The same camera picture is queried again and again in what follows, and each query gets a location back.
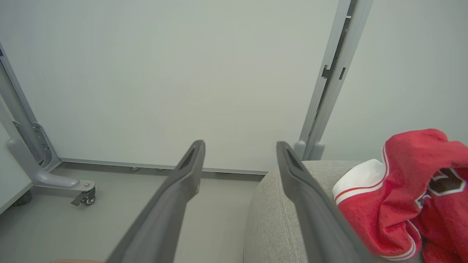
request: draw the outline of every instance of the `gray fabric ottoman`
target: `gray fabric ottoman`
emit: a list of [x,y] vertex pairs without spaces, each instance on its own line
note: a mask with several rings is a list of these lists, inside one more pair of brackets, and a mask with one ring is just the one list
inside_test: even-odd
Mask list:
[[[310,174],[333,199],[331,189],[356,161],[304,161]],[[374,256],[375,262],[394,262]],[[269,172],[258,185],[247,215],[245,263],[306,263],[307,255],[302,240],[294,204],[283,192],[278,169]],[[421,263],[421,254],[403,263]]]

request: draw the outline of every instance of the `jersey number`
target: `jersey number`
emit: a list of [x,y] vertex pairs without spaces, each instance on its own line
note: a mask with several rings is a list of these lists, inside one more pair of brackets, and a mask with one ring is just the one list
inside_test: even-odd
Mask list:
[[454,169],[442,168],[435,173],[429,182],[429,191],[436,196],[462,192],[466,181],[461,179]]

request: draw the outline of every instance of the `red clothing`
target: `red clothing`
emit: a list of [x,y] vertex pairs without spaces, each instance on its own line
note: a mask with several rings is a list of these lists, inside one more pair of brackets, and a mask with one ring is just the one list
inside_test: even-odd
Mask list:
[[468,147],[438,130],[390,138],[383,161],[348,171],[333,187],[338,208],[374,254],[468,263]]

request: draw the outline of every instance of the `wheel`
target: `wheel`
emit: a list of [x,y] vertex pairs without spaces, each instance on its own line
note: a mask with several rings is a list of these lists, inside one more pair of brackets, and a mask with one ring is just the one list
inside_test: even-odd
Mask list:
[[96,197],[93,197],[91,199],[88,198],[88,199],[86,199],[85,204],[92,205],[95,200],[96,200]]

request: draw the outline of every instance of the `floor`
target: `floor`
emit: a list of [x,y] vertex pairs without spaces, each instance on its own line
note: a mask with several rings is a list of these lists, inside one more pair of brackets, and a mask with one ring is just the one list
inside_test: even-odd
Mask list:
[[[104,261],[170,171],[62,164],[52,173],[96,182],[91,206],[76,192],[33,188],[31,203],[0,215],[0,262]],[[188,203],[174,262],[241,263],[245,218],[259,175],[204,173]]]

